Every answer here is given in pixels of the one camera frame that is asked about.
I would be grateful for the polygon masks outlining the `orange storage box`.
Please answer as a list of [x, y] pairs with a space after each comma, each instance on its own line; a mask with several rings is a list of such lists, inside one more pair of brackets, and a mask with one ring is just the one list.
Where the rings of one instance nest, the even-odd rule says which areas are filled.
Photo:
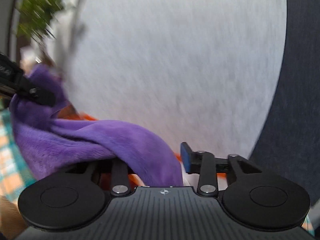
[[[61, 109], [57, 115], [59, 119], [68, 119], [68, 120], [86, 120], [86, 121], [97, 121], [97, 119], [91, 117], [85, 113], [78, 113], [72, 105], [68, 105]], [[183, 185], [184, 186], [193, 186], [197, 188], [199, 176], [197, 174], [187, 174], [184, 170], [182, 159], [179, 153], [175, 153], [176, 159], [181, 164], [182, 176], [183, 176]], [[145, 186], [143, 181], [136, 174], [129, 175], [129, 181], [131, 189], [134, 189], [137, 186]], [[110, 189], [111, 175], [103, 174], [99, 185], [103, 189]], [[217, 182], [220, 190], [225, 190], [227, 188], [227, 178], [224, 173], [217, 174]]]

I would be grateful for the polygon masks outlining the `grey felt panel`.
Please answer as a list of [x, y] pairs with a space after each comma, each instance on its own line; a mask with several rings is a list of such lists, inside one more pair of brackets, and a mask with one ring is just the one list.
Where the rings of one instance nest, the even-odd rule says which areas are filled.
[[76, 109], [248, 157], [283, 60], [286, 0], [83, 0], [65, 88]]

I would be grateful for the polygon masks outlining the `purple soft cloth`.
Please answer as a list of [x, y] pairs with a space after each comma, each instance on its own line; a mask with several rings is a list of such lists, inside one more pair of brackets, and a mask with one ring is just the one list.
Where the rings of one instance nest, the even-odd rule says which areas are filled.
[[19, 96], [10, 103], [16, 145], [36, 179], [74, 163], [119, 158], [147, 186], [182, 186], [180, 162], [158, 135], [118, 120], [59, 119], [58, 112], [67, 105], [59, 81], [43, 64], [36, 65], [29, 77], [56, 97], [53, 107]]

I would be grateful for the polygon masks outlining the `plaid checkered tablecloth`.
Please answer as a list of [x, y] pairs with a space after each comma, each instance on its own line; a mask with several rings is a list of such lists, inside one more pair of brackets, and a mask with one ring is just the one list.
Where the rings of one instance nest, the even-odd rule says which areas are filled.
[[14, 141], [8, 109], [1, 111], [0, 159], [1, 196], [16, 203], [22, 191], [35, 183], [36, 179], [31, 174]]

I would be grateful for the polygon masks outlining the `dark blue felt panel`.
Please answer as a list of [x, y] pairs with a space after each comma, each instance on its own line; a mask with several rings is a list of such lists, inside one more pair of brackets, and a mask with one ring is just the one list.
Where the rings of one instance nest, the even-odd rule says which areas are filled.
[[250, 159], [319, 200], [319, 0], [287, 0], [280, 76]]

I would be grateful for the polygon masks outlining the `green potted plant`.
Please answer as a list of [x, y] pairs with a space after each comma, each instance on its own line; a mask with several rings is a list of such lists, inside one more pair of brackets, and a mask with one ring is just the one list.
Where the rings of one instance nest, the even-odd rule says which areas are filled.
[[71, 0], [23, 0], [17, 7], [20, 21], [16, 35], [34, 41], [39, 59], [53, 65], [46, 45], [46, 39], [55, 38], [50, 24], [57, 21], [59, 13], [74, 8]]

